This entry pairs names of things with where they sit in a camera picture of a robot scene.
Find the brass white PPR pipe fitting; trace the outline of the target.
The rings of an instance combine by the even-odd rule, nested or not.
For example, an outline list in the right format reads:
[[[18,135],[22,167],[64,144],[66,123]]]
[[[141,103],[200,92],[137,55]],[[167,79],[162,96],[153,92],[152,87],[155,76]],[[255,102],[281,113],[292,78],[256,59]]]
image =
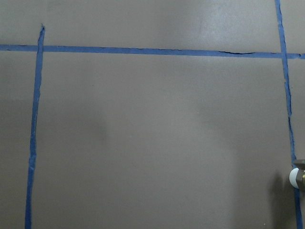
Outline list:
[[[305,190],[305,160],[295,160],[293,168],[289,174],[290,184],[301,191]]]

